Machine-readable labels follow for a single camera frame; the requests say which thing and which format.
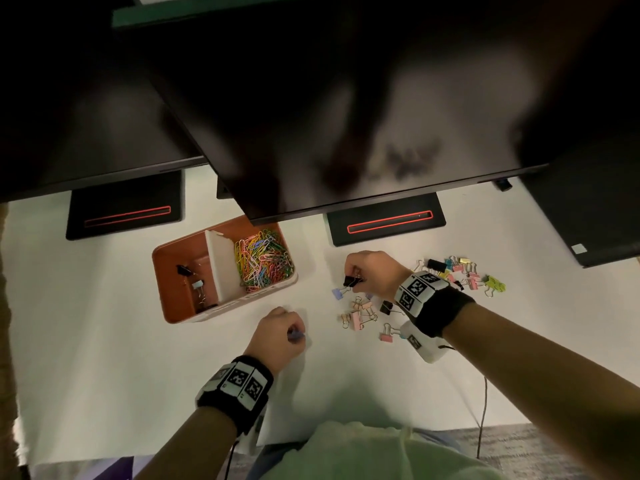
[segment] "green panel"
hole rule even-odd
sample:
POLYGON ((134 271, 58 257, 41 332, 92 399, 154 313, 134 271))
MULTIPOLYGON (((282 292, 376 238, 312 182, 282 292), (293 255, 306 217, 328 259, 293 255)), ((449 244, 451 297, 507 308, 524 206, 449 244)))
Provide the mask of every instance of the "green panel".
POLYGON ((124 29, 136 25, 199 15, 208 11, 277 1, 282 0, 168 0, 115 10, 111 19, 111 26, 114 29, 124 29))

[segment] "red light strip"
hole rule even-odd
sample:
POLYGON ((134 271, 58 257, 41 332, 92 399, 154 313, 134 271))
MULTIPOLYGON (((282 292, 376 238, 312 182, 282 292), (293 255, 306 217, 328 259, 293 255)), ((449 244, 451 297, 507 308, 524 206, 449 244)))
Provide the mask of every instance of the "red light strip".
POLYGON ((170 205, 165 205, 164 207, 156 207, 155 209, 136 210, 135 212, 126 212, 124 214, 114 214, 112 216, 96 217, 94 219, 87 219, 87 220, 84 221, 84 227, 108 226, 108 225, 111 225, 111 224, 119 224, 121 222, 137 221, 139 219, 148 219, 149 217, 165 216, 167 214, 171 214, 171 206, 170 205), (156 210, 165 210, 165 212, 158 212, 156 214, 151 214, 150 216, 129 217, 128 219, 119 219, 117 221, 90 224, 91 222, 104 221, 106 219, 114 219, 116 217, 133 216, 135 214, 142 214, 143 212, 154 212, 156 210))
POLYGON ((404 216, 386 217, 384 219, 378 219, 376 221, 361 222, 359 224, 350 224, 350 225, 347 226, 347 232, 349 234, 357 234, 359 232, 367 232, 367 231, 376 230, 376 229, 384 229, 385 227, 393 227, 393 226, 401 226, 401 225, 404 225, 404 224, 411 224, 412 222, 428 221, 429 219, 432 219, 432 218, 433 218, 433 212, 432 211, 423 210, 421 212, 414 212, 412 214, 405 214, 404 216), (362 229, 362 230, 354 230, 354 231, 351 230, 352 227, 364 226, 366 224, 375 224, 377 222, 391 221, 393 219, 401 219, 402 217, 418 216, 420 214, 428 214, 429 216, 428 217, 422 217, 420 219, 413 219, 411 221, 396 222, 395 224, 387 224, 387 225, 383 225, 383 226, 372 227, 370 229, 362 229))

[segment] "monitor stand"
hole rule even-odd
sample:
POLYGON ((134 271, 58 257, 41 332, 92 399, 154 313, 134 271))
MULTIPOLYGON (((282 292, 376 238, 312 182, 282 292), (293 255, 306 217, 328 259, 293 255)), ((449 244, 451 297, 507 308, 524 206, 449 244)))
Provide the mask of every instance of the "monitor stand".
POLYGON ((67 239, 182 220, 182 171, 96 185, 71 192, 67 239))
POLYGON ((346 246, 447 224, 436 193, 374 203, 326 215, 334 246, 346 246))

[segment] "wristband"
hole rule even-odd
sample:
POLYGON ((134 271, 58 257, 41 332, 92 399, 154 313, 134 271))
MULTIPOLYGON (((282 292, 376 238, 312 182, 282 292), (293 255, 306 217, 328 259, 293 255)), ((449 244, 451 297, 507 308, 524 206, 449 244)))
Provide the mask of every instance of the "wristband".
POLYGON ((396 292, 398 306, 418 330, 432 339, 442 337, 442 329, 453 322, 462 307, 475 302, 427 271, 413 273, 396 292))
POLYGON ((237 435, 247 434, 264 409, 273 374, 258 359, 240 355, 223 365, 196 396, 196 406, 211 407, 229 416, 237 435))

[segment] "person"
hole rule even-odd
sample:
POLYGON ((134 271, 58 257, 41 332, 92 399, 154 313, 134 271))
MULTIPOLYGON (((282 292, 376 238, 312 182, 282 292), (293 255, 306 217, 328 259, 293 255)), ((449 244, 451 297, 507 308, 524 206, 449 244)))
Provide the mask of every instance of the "person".
MULTIPOLYGON (((345 275, 364 280, 354 292, 394 301, 412 272, 384 252, 362 251, 347 257, 345 275)), ((640 478, 640 388, 472 299, 463 301, 444 324, 442 337, 592 475, 606 480, 640 478)), ((260 321, 244 354, 276 376, 305 349, 304 337, 288 339, 292 330, 305 331, 300 316, 278 307, 260 321)), ((198 407, 137 478, 215 478, 239 430, 220 409, 198 407)), ((248 478, 260 477, 503 478, 437 435, 335 422, 320 425, 304 445, 266 446, 248 478)))

